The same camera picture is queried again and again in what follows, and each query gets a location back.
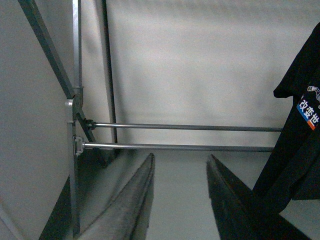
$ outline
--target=metal bracket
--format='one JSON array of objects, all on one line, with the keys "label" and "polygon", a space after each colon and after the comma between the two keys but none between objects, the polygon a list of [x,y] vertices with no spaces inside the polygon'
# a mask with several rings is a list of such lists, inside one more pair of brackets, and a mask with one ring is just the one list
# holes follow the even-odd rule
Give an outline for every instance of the metal bracket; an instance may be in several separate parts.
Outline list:
[{"label": "metal bracket", "polygon": [[74,155],[77,157],[80,156],[84,152],[84,140],[80,136],[73,137],[73,147],[74,147]]},{"label": "metal bracket", "polygon": [[87,126],[87,128],[89,130],[95,130],[96,129],[96,126],[95,126],[96,122],[91,120],[91,119],[86,119],[85,120],[85,124],[86,124],[86,126]]}]

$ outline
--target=white wall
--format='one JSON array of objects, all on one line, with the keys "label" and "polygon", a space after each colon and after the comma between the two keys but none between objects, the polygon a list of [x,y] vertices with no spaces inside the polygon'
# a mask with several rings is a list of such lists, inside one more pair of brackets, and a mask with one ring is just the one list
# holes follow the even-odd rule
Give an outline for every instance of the white wall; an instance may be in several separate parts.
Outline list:
[{"label": "white wall", "polygon": [[[107,1],[118,122],[282,127],[276,99],[320,21],[304,1]],[[120,142],[274,146],[277,133],[119,130]]]},{"label": "white wall", "polygon": [[0,198],[37,239],[68,177],[66,97],[18,1],[0,16]]}]

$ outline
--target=vertical metal pole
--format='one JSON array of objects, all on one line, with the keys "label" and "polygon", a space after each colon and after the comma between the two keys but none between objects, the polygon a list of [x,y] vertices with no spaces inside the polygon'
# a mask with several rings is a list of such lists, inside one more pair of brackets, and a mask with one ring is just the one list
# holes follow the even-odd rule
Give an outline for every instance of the vertical metal pole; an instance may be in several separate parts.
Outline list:
[{"label": "vertical metal pole", "polygon": [[77,106],[80,104],[78,98],[66,101],[67,117],[67,144],[68,144],[68,161],[69,161],[69,179],[70,179],[70,204],[71,204],[71,227],[73,237],[76,238],[80,233],[80,215],[78,209],[78,163],[75,153],[75,136],[76,136],[76,116]]},{"label": "vertical metal pole", "polygon": [[[103,25],[105,34],[105,46],[106,46],[106,70],[108,74],[108,102],[109,102],[109,115],[110,122],[116,123],[116,107],[115,107],[115,95],[114,95],[114,84],[112,78],[112,66],[111,66],[111,51],[110,51],[110,38],[109,38],[109,27],[108,27],[108,14],[107,14],[107,3],[105,0],[102,1],[102,15]],[[118,142],[117,129],[111,128],[112,142]]]},{"label": "vertical metal pole", "polygon": [[82,40],[81,40],[81,0],[72,0],[73,11],[73,88],[80,94],[83,104],[82,86]]}]

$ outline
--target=black t-shirt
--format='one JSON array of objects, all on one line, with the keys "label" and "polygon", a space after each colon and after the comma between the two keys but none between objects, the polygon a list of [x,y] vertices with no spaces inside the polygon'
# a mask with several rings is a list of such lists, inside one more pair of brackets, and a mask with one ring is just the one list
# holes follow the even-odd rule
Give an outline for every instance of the black t-shirt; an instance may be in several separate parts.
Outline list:
[{"label": "black t-shirt", "polygon": [[[317,139],[315,135],[320,138],[320,131],[316,128],[320,121],[320,23],[273,93],[276,98],[293,96],[293,106],[253,191],[267,202],[283,206],[284,202],[288,204],[291,199],[290,188],[294,184],[291,180],[299,180],[306,173],[306,166],[311,164],[309,161],[314,160],[305,159],[301,162],[302,156],[310,150],[318,151],[312,141]],[[281,196],[280,188],[281,191],[286,189],[287,195]]]}]

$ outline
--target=gray wall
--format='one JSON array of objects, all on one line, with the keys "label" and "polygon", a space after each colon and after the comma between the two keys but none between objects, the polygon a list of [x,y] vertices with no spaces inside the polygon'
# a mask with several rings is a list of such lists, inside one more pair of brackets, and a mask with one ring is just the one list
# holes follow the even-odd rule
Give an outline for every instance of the gray wall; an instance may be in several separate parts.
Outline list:
[{"label": "gray wall", "polygon": [[[119,122],[283,126],[276,99],[320,21],[315,1],[110,0]],[[120,130],[124,142],[273,146],[274,133]]]}]

